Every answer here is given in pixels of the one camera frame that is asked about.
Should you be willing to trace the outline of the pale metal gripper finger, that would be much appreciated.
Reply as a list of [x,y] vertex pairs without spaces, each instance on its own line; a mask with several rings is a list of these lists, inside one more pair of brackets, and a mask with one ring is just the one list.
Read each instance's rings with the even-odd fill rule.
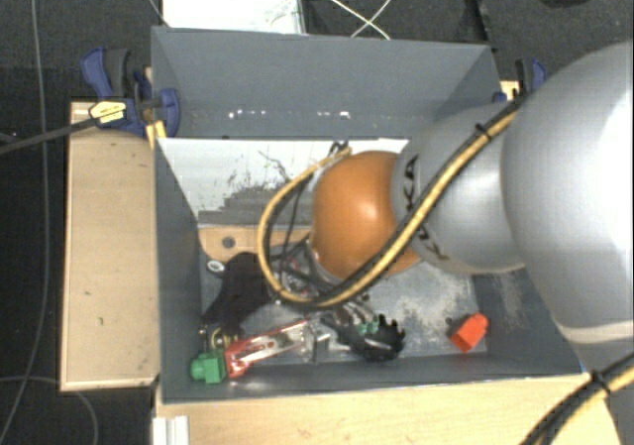
[[311,362],[323,363],[329,358],[331,334],[322,329],[314,329],[311,331]]
[[284,325],[267,334],[266,345],[273,348],[275,352],[287,352],[305,345],[306,331],[309,322],[299,320],[291,324]]

